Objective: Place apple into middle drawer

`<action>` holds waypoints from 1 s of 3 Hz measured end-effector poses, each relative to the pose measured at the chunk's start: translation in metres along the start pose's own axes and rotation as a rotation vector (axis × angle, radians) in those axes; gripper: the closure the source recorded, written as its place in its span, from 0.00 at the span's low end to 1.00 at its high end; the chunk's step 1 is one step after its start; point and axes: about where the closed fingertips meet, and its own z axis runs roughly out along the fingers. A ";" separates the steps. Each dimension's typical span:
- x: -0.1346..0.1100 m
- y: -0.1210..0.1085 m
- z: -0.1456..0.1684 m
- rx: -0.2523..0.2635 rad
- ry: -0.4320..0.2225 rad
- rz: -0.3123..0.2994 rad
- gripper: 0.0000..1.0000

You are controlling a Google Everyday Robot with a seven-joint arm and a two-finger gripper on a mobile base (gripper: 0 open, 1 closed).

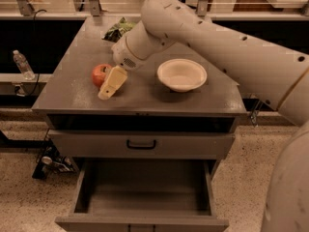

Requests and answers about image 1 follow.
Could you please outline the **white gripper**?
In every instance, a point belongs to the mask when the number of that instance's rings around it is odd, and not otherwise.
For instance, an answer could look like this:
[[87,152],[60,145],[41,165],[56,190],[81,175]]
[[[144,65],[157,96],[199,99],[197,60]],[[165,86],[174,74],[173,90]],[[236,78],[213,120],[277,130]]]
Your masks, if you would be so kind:
[[121,37],[114,43],[111,50],[113,60],[117,66],[109,71],[99,89],[98,97],[101,100],[110,99],[126,82],[127,71],[137,70],[142,64],[129,50],[126,44],[126,37]]

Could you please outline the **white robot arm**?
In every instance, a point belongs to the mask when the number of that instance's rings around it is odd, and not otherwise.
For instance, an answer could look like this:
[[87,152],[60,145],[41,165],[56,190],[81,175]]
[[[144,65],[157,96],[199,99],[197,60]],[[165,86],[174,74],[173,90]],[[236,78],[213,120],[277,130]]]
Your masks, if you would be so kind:
[[141,19],[112,45],[116,67],[105,87],[173,43],[188,46],[268,103],[298,131],[275,163],[261,232],[309,232],[309,61],[278,44],[201,19],[179,0],[145,0]]

